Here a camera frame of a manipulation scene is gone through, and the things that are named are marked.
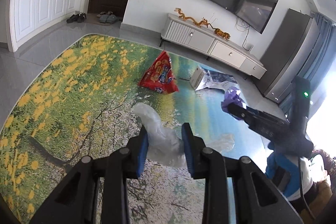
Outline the right blue white gloved hand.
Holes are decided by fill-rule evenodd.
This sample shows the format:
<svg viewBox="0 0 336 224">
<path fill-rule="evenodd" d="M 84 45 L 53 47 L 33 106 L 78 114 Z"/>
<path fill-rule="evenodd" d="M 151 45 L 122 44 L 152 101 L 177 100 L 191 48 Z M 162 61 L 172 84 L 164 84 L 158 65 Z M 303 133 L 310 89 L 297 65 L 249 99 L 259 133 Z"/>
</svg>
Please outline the right blue white gloved hand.
<svg viewBox="0 0 336 224">
<path fill-rule="evenodd" d="M 313 200 L 317 196 L 317 183 L 313 181 L 310 172 L 311 162 L 305 158 L 284 155 L 276 151 L 273 142 L 268 144 L 268 148 L 273 152 L 267 158 L 266 176 L 274 181 L 277 170 L 283 170 L 287 183 L 279 190 L 288 201 L 296 201 L 301 197 L 300 186 L 305 200 Z"/>
</svg>

